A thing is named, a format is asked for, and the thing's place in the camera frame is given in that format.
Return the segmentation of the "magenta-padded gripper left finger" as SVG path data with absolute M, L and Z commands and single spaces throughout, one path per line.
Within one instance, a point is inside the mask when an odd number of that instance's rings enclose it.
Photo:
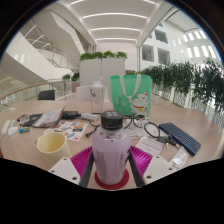
M 63 157 L 49 172 L 81 187 L 87 187 L 93 162 L 92 147 L 88 147 L 71 158 Z

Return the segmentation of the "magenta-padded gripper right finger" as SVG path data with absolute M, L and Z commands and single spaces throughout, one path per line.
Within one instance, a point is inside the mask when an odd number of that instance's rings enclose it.
M 137 187 L 143 187 L 177 171 L 160 155 L 150 155 L 131 146 L 128 157 Z

